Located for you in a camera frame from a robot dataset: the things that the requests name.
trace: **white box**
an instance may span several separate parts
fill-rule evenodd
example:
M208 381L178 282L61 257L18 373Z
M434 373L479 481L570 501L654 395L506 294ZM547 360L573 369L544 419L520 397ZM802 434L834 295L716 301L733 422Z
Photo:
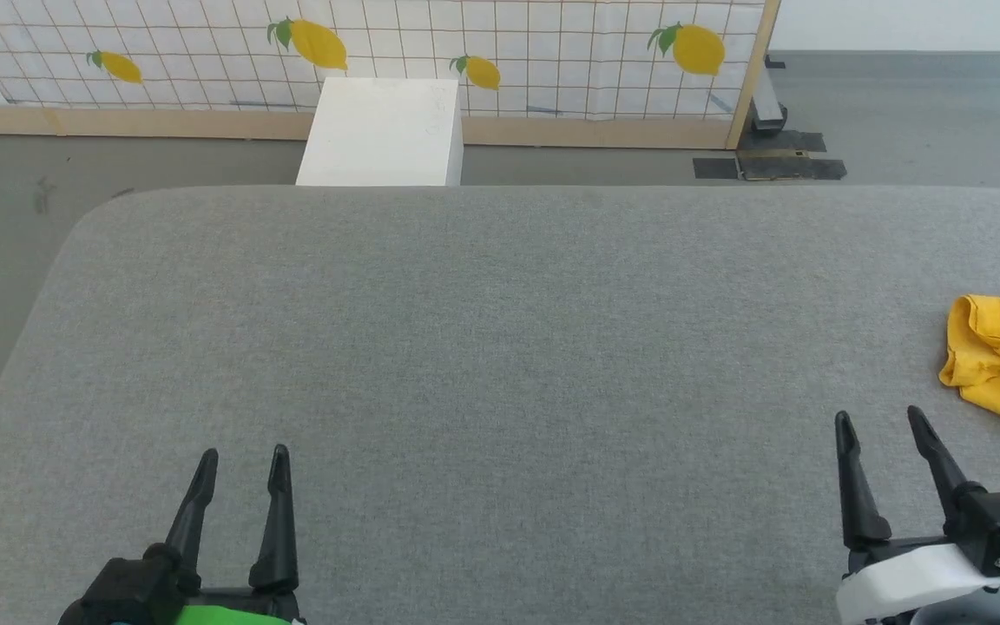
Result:
M457 80L328 78L295 183L455 187L461 155Z

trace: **gray table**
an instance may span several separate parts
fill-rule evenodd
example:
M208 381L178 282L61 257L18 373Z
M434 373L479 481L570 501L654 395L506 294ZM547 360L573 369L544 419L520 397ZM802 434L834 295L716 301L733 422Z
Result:
M836 620L832 416L897 534L941 522L918 404L1000 295L1000 191L183 189L95 210L0 380L0 622L55 622L221 466L200 572L241 584L293 452L311 622Z

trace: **yellow lemon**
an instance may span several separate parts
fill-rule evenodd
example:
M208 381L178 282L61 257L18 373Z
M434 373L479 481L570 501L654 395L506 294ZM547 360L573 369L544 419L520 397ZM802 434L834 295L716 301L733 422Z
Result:
M705 76L719 74L725 50L723 41L717 33L694 23L686 25L676 23L652 32L650 39L647 40L647 48L655 43L655 39L658 40L658 47L662 50L663 56L671 46L674 46L674 60L678 61L678 66L689 74Z
M285 48L294 41L295 51L314 66L348 69L345 65L345 45L325 25L285 17L277 23L270 23L267 35L269 41L275 36Z
M94 63L97 68L107 68L111 76L124 82L141 83L141 70L135 66L134 61L126 56L116 55L115 52L103 52L96 50L88 52L87 63Z
M488 59L480 56L458 56L457 59L450 59L450 67L457 65L457 73L464 72L469 77L469 82L476 84L481 89L500 90L500 70Z

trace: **gray floor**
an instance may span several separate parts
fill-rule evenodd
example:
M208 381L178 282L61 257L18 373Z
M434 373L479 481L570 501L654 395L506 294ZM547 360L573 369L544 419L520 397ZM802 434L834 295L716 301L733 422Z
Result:
M1000 187L1000 56L783 55L789 128L825 134L856 185ZM302 143L0 137L0 371L56 250L118 194L291 183ZM465 149L464 185L696 181L680 150Z

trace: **green leaf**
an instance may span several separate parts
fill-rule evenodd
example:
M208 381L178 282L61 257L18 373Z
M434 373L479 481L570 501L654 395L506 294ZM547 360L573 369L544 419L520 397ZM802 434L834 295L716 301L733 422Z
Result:
M288 49L288 44L291 43L291 20L277 24L277 41Z
M662 31L662 35L658 38L658 48L662 50L663 56L669 51L670 46L674 46L674 40L678 38L679 30L681 30L680 25L671 25L670 28Z

